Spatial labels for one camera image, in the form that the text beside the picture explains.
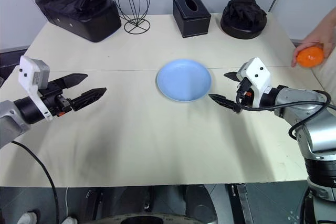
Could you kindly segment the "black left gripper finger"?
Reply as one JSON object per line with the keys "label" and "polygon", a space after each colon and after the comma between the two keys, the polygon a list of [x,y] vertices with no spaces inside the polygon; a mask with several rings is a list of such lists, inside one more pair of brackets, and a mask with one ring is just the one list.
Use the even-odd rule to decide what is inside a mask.
{"label": "black left gripper finger", "polygon": [[87,77],[88,75],[84,73],[72,73],[67,76],[53,80],[53,83],[55,83],[61,89],[68,89],[78,85]]}
{"label": "black left gripper finger", "polygon": [[107,88],[95,88],[70,101],[70,106],[74,111],[81,110],[90,104],[98,101],[106,92]]}

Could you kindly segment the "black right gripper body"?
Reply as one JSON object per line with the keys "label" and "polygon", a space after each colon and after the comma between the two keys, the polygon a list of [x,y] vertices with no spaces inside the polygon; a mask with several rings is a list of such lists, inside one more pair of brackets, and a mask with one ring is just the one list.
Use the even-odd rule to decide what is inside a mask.
{"label": "black right gripper body", "polygon": [[242,108],[244,106],[248,108],[253,107],[254,91],[252,90],[252,83],[247,77],[244,77],[240,82],[236,95],[236,103]]}

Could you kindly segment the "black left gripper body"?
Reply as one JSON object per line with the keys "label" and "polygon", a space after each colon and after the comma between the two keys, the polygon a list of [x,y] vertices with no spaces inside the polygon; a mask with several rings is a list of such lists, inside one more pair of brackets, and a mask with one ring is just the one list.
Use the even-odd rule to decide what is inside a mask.
{"label": "black left gripper body", "polygon": [[52,116],[62,116],[72,111],[70,100],[63,96],[63,89],[75,86],[71,79],[56,79],[47,83],[46,88],[39,89],[40,98]]}

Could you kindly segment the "person's bare hand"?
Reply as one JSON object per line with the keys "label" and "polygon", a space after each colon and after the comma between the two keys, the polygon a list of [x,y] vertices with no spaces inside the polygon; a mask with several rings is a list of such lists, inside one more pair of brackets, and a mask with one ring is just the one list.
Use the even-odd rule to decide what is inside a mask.
{"label": "person's bare hand", "polygon": [[320,23],[303,41],[295,48],[291,66],[295,67],[297,64],[297,56],[300,51],[312,46],[319,46],[322,48],[324,57],[329,57],[334,48],[334,34],[335,25]]}

